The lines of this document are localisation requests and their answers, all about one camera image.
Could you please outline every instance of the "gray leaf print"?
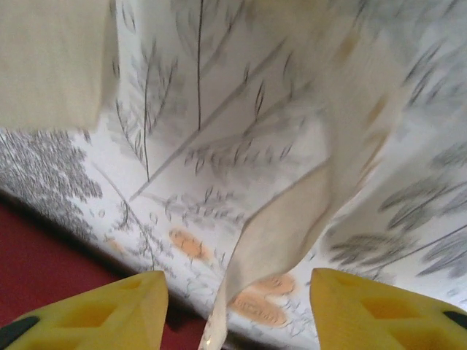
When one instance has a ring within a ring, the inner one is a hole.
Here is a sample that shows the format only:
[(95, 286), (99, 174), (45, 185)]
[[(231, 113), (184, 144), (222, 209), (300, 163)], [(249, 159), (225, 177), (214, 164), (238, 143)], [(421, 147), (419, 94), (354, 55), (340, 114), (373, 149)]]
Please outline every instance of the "gray leaf print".
[(455, 144), (443, 151), (431, 162), (433, 168), (462, 168), (467, 164), (467, 142)]
[(86, 241), (95, 239), (74, 199), (101, 198), (90, 179), (86, 153), (66, 132), (0, 133), (0, 184), (37, 210)]
[(467, 274), (467, 232), (460, 231), (447, 237), (434, 246), (423, 258), (424, 263), (433, 262), (418, 276), (427, 276), (432, 273), (449, 270), (449, 277), (457, 279)]
[(463, 190), (443, 208), (443, 214), (458, 214), (466, 210), (467, 190)]
[(386, 263), (401, 256), (412, 247), (412, 240), (406, 236), (391, 237), (382, 233), (364, 233), (350, 237), (343, 243), (331, 247), (338, 252), (331, 262), (341, 266), (359, 263), (361, 266)]
[(136, 22), (134, 20), (133, 7), (129, 2), (122, 3), (122, 18), (126, 28), (131, 33), (136, 33)]
[(426, 204), (406, 204), (387, 224), (388, 230), (403, 225), (403, 231), (409, 232), (424, 225), (433, 217), (433, 212)]
[(162, 206), (169, 221), (173, 217), (178, 217), (186, 227), (193, 224), (211, 230), (220, 226), (225, 232), (232, 233), (241, 228), (246, 220), (246, 214), (234, 205), (240, 200), (239, 196), (232, 192), (214, 193), (211, 187), (202, 200), (186, 193), (168, 199), (149, 193), (143, 196)]
[(391, 195), (381, 204), (379, 211), (385, 211), (404, 201), (433, 196), (444, 191), (448, 186), (449, 184), (441, 181), (438, 177), (429, 177), (427, 179), (420, 180)]

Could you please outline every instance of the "stem print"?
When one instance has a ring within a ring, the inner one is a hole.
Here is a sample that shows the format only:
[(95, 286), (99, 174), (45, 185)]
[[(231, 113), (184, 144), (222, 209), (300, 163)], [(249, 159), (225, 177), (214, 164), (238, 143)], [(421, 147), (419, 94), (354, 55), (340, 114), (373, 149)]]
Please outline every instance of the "stem print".
[(180, 98), (184, 82), (178, 72), (178, 60), (175, 58), (169, 65), (164, 64), (156, 41), (149, 51), (143, 47), (140, 57), (133, 57), (132, 64), (136, 74), (130, 76), (131, 103), (124, 106), (122, 101), (116, 102), (118, 125), (110, 120), (109, 129), (116, 134), (114, 140), (121, 144), (123, 153), (130, 148), (149, 179), (148, 143), (151, 138), (180, 134), (185, 119), (186, 103)]
[(306, 122), (316, 114), (309, 110), (310, 97), (313, 98), (311, 80), (296, 88), (298, 77), (292, 53), (285, 59), (283, 76), (287, 80), (283, 97), (266, 107), (268, 94), (263, 79), (252, 103), (252, 122), (244, 132), (189, 149), (185, 165), (194, 164), (196, 175), (209, 166), (218, 179), (226, 181), (232, 175), (246, 185), (259, 178), (272, 181), (280, 174), (290, 177), (290, 168), (305, 161), (305, 157), (291, 155), (290, 151), (306, 129)]
[[(108, 177), (108, 175), (105, 174), (104, 171), (102, 171), (96, 164), (93, 164), (93, 167), (102, 175), (102, 177), (104, 177), (104, 179), (106, 179), (110, 187), (117, 193), (121, 200), (120, 213), (122, 214), (122, 217), (112, 226), (112, 228), (114, 228), (114, 230), (120, 231), (131, 231), (134, 229), (134, 227), (136, 227), (136, 229), (139, 231), (139, 242), (137, 249), (127, 248), (126, 251), (136, 257), (144, 257), (150, 260), (150, 264), (146, 267), (143, 267), (143, 271), (154, 271), (160, 268), (165, 273), (174, 278), (175, 274), (172, 270), (172, 267), (170, 266), (171, 264), (167, 264), (160, 259), (162, 256), (170, 259), (174, 257), (170, 251), (170, 248), (167, 247), (167, 245), (165, 245), (160, 238), (156, 238), (154, 229), (151, 225), (143, 224), (138, 219), (128, 201), (125, 199), (115, 183)], [(154, 246), (157, 248), (158, 255), (156, 255)]]
[(207, 116), (201, 123), (201, 127), (189, 135), (186, 140), (164, 161), (164, 163), (151, 175), (148, 182), (143, 184), (131, 197), (130, 201), (138, 197), (143, 191), (157, 179), (170, 165), (177, 159), (185, 150), (195, 141), (198, 136), (206, 130), (217, 118), (219, 118), (223, 112), (234, 102), (254, 81), (258, 78), (261, 73), (264, 72), (276, 59), (279, 51), (282, 49), (284, 41), (280, 42), (274, 47), (269, 54), (251, 71), (248, 72), (246, 78), (244, 78), (235, 89), (217, 106), (217, 108)]
[(218, 38), (218, 18), (222, 14), (220, 0), (172, 0), (171, 7), (175, 12), (180, 43), (188, 56), (196, 62), (198, 131), (200, 131), (203, 119), (201, 81), (224, 55), (223, 49), (244, 13), (245, 4), (241, 1), (233, 14), (231, 14), (231, 5), (226, 5), (223, 34), (220, 38)]
[(233, 192), (214, 191), (213, 187), (207, 189), (201, 200), (188, 194), (173, 195), (167, 199), (151, 194), (143, 196), (162, 206), (168, 221), (180, 219), (187, 228), (196, 225), (203, 230), (213, 230), (220, 226), (223, 230), (234, 232), (242, 228), (246, 221), (246, 214), (239, 213), (230, 205), (240, 198)]

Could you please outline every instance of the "leaf pattern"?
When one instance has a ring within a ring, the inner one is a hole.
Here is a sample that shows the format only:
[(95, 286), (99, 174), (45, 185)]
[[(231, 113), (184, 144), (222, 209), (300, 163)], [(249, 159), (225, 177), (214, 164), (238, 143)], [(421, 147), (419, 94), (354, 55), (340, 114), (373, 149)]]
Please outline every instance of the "leaf pattern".
[(381, 233), (366, 233), (334, 244), (331, 252), (336, 253), (331, 262), (340, 266), (359, 263), (362, 266), (376, 265), (392, 260), (410, 249), (412, 243), (405, 236), (391, 237)]
[(85, 172), (87, 154), (66, 132), (0, 131), (0, 184), (41, 215), (84, 241), (96, 240), (77, 201), (101, 198)]
[(423, 205), (406, 204), (388, 222), (387, 229), (393, 230), (403, 225), (403, 231), (416, 230), (427, 223), (433, 217), (431, 208)]
[(185, 157), (185, 165), (194, 162), (196, 175), (205, 165), (209, 165), (212, 173), (223, 181), (230, 177), (242, 180), (245, 184), (259, 178), (271, 181), (279, 174), (287, 174), (289, 166), (300, 163), (301, 159), (290, 155), (292, 148), (293, 144), (255, 147), (252, 139), (225, 146), (206, 145), (190, 149)]
[(435, 156), (431, 162), (433, 168), (462, 168), (467, 164), (467, 142), (457, 143)]
[(241, 200), (240, 197), (234, 192), (214, 191), (213, 187), (207, 189), (201, 201), (188, 194), (173, 195), (167, 199), (151, 194), (143, 196), (162, 206), (168, 221), (176, 217), (187, 228), (196, 225), (204, 230), (213, 230), (219, 225), (225, 232), (233, 233), (247, 219), (246, 214), (237, 209), (236, 203)]
[(403, 203), (404, 201), (410, 201), (415, 198), (430, 197), (445, 190), (447, 186), (448, 183), (438, 177), (428, 177), (426, 179), (422, 179), (392, 194), (381, 204), (379, 210), (385, 211), (393, 206), (397, 206), (398, 204)]
[[(222, 62), (225, 46), (245, 16), (245, 1), (171, 0), (171, 8), (180, 43), (196, 62), (200, 81)], [(216, 22), (220, 16), (221, 26)]]
[(131, 32), (136, 33), (136, 21), (134, 19), (134, 11), (129, 1), (122, 3), (122, 19), (125, 27)]
[(443, 214), (458, 214), (467, 211), (467, 189), (459, 192), (444, 208)]
[(419, 276), (430, 275), (442, 270), (449, 270), (451, 279), (458, 279), (467, 274), (467, 232), (445, 238), (435, 245), (422, 259), (424, 263), (433, 263), (419, 273)]

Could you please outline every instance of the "gray branch print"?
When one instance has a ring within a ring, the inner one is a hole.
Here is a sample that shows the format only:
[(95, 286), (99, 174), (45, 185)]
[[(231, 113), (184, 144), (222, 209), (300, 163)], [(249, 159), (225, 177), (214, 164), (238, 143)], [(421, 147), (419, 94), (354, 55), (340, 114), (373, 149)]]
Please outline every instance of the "gray branch print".
[(196, 90), (198, 95), (198, 130), (202, 122), (201, 80), (211, 68), (225, 55), (223, 48), (234, 32), (244, 12), (244, 1), (241, 1), (231, 14), (231, 4), (226, 5), (225, 20), (218, 37), (220, 0), (172, 0), (171, 7), (175, 12), (175, 23), (180, 42), (185, 52), (196, 62)]
[(186, 102), (180, 97), (184, 81), (178, 72), (177, 59), (164, 64), (156, 41), (149, 51), (142, 47), (139, 58), (132, 58), (132, 66), (135, 75), (130, 76), (131, 103), (125, 107), (117, 101), (118, 124), (110, 120), (108, 126), (116, 134), (114, 140), (120, 144), (123, 141), (122, 152), (126, 153), (129, 146), (149, 179), (148, 139), (173, 142), (164, 139), (166, 135), (181, 134), (186, 111)]
[(83, 240), (96, 239), (83, 212), (73, 202), (101, 198), (99, 184), (88, 177), (86, 154), (66, 132), (0, 133), (0, 183), (46, 218)]
[[(467, 96), (467, 1), (333, 0), (337, 9), (357, 15), (376, 36), (392, 38), (410, 68), (406, 83), (415, 84), (408, 107), (427, 117), (450, 115)], [(423, 47), (427, 33), (435, 41)]]
[(143, 224), (138, 219), (128, 201), (124, 198), (121, 191), (109, 178), (109, 176), (105, 174), (105, 172), (102, 171), (96, 164), (93, 164), (93, 166), (102, 175), (102, 177), (106, 179), (110, 187), (113, 188), (121, 200), (121, 203), (118, 205), (121, 218), (112, 225), (112, 228), (114, 230), (126, 232), (131, 232), (136, 228), (139, 231), (137, 249), (127, 249), (127, 251), (135, 257), (142, 257), (150, 261), (148, 266), (142, 266), (142, 271), (154, 271), (156, 269), (162, 269), (165, 273), (174, 278), (175, 274), (172, 270), (172, 267), (161, 259), (162, 257), (165, 257), (166, 259), (173, 259), (174, 255), (171, 253), (170, 246), (165, 245), (160, 238), (156, 237), (154, 233), (154, 227), (152, 225)]
[[(246, 185), (259, 178), (273, 181), (280, 174), (292, 177), (290, 169), (305, 159), (292, 156), (290, 151), (298, 135), (306, 130), (306, 122), (315, 117), (309, 111), (310, 98), (314, 97), (312, 81), (307, 80), (296, 88), (299, 76), (291, 53), (286, 56), (282, 73), (285, 95), (267, 106), (268, 90), (263, 79), (252, 102), (252, 122), (244, 132), (189, 149), (185, 165), (193, 164), (196, 175), (209, 166), (218, 179), (225, 182), (234, 175)], [(258, 142), (272, 135), (276, 137), (268, 146)]]
[(254, 68), (250, 71), (250, 68), (245, 69), (246, 74), (244, 75), (242, 81), (232, 90), (232, 92), (220, 102), (217, 108), (208, 115), (203, 122), (201, 127), (189, 135), (186, 140), (164, 161), (164, 163), (150, 176), (148, 182), (143, 184), (131, 197), (130, 201), (138, 197), (143, 193), (143, 191), (155, 180), (157, 179), (170, 165), (182, 155), (186, 149), (195, 141), (198, 136), (206, 130), (217, 118), (219, 118), (223, 112), (234, 102), (242, 93), (257, 79), (259, 76), (268, 68), (270, 65), (275, 62), (278, 58), (279, 52), (284, 45), (284, 41), (280, 42), (276, 47), (274, 47), (269, 54)]
[(214, 191), (213, 187), (206, 190), (204, 198), (194, 198), (191, 195), (173, 195), (170, 198), (159, 198), (157, 195), (144, 194), (154, 203), (162, 206), (167, 220), (175, 217), (181, 219), (188, 228), (196, 225), (201, 229), (222, 228), (229, 233), (242, 228), (247, 216), (241, 213), (231, 203), (238, 203), (241, 198), (233, 192), (222, 193)]

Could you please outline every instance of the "fern print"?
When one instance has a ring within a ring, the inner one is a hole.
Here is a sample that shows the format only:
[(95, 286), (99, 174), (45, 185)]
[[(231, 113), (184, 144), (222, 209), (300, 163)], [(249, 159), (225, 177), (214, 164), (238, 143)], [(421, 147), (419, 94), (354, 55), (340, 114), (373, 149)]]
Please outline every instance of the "fern print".
[(207, 189), (201, 200), (188, 194), (173, 195), (167, 199), (151, 194), (143, 196), (162, 206), (168, 221), (181, 219), (187, 228), (196, 225), (201, 229), (212, 230), (220, 226), (227, 232), (233, 233), (242, 228), (247, 218), (245, 213), (239, 212), (231, 205), (241, 198), (233, 192), (214, 191), (213, 187)]
[(131, 103), (124, 106), (116, 102), (117, 121), (109, 121), (109, 129), (116, 133), (114, 139), (123, 141), (122, 150), (130, 147), (133, 156), (150, 176), (148, 141), (157, 138), (173, 142), (166, 135), (179, 136), (185, 118), (186, 102), (180, 97), (184, 81), (178, 71), (178, 61), (165, 64), (154, 40), (150, 49), (141, 49), (139, 57), (132, 58), (135, 75), (130, 76)]
[[(445, 118), (467, 96), (467, 41), (464, 0), (333, 0), (338, 11), (357, 16), (375, 36), (384, 32), (409, 66), (413, 86), (407, 111)], [(432, 44), (425, 46), (427, 33)]]
[(171, 0), (177, 33), (203, 79), (223, 60), (224, 49), (246, 15), (245, 1)]
[(200, 147), (188, 151), (185, 165), (193, 164), (196, 175), (209, 166), (212, 173), (224, 182), (232, 176), (248, 185), (259, 178), (272, 181), (279, 175), (293, 177), (292, 173), (289, 174), (290, 167), (299, 165), (303, 159), (290, 155), (292, 148), (293, 144), (256, 147), (253, 140), (223, 147)]
[(121, 191), (115, 183), (103, 172), (96, 164), (93, 167), (106, 179), (110, 187), (120, 197), (120, 219), (113, 225), (113, 232), (138, 232), (139, 237), (137, 240), (136, 248), (126, 247), (125, 251), (135, 257), (142, 258), (147, 261), (146, 265), (140, 265), (139, 271), (154, 271), (161, 269), (168, 276), (175, 278), (175, 273), (172, 270), (171, 264), (167, 262), (168, 259), (173, 259), (174, 255), (171, 252), (171, 247), (159, 238), (160, 234), (155, 234), (155, 227), (153, 225), (144, 224), (135, 214), (128, 201), (124, 198)]
[(179, 147), (167, 157), (159, 168), (150, 176), (149, 181), (143, 184), (131, 197), (130, 201), (134, 200), (136, 197), (140, 196), (151, 183), (156, 180), (179, 156), (184, 155), (188, 147), (205, 131), (213, 122), (215, 122), (219, 117), (223, 115), (226, 109), (235, 102), (251, 84), (269, 68), (279, 57), (279, 53), (284, 46), (285, 41), (281, 41), (279, 44), (274, 46), (270, 52), (252, 69), (247, 65), (245, 69), (245, 75), (243, 76), (242, 81), (231, 91), (231, 93), (222, 100), (217, 107), (210, 113), (203, 122), (201, 127), (192, 132), (186, 140), (179, 145)]

